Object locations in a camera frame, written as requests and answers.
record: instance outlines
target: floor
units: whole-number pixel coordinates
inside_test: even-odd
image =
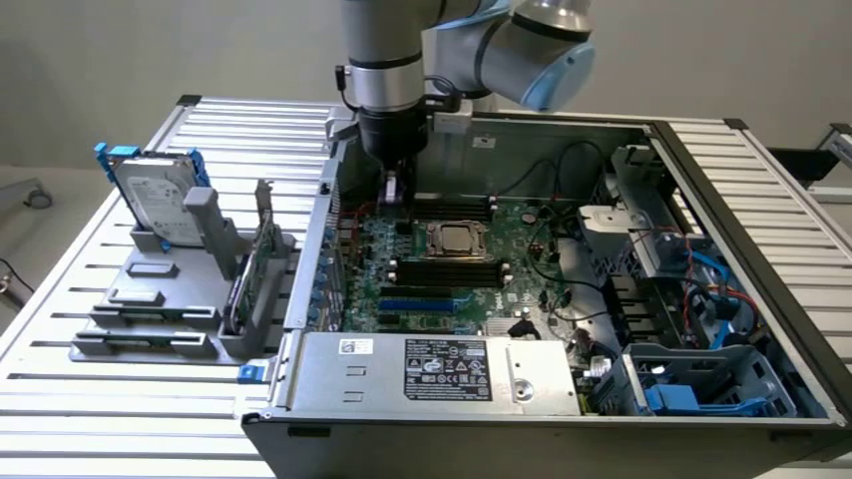
[[[0,166],[0,187],[32,177],[45,185],[53,206],[32,210],[20,203],[0,205],[0,257],[38,287],[112,186],[100,170]],[[0,332],[13,318],[14,311],[0,304]]]

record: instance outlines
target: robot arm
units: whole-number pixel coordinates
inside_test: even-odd
[[[569,100],[593,61],[589,2],[526,0],[512,13],[508,0],[342,0],[350,66],[337,69],[338,90],[349,87],[362,146],[386,174],[424,149],[426,114],[457,108],[458,94],[497,93],[542,112]],[[426,93],[428,28],[446,97]]]

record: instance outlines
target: power supply label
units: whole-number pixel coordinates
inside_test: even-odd
[[[485,341],[406,339],[405,396],[412,401],[490,401]]]

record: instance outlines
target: white wall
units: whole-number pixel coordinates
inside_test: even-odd
[[[0,0],[0,164],[93,166],[90,146],[144,144],[181,93],[333,100],[337,2]],[[848,0],[594,0],[592,13],[598,62],[570,111],[738,117],[801,147],[852,122]]]

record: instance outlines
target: motherboard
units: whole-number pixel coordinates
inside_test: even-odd
[[[558,275],[550,230],[532,238],[540,216],[552,213],[516,201],[421,208],[408,221],[381,213],[349,221],[344,330],[506,335],[528,319],[538,334],[566,333],[549,317],[564,287],[526,263]]]

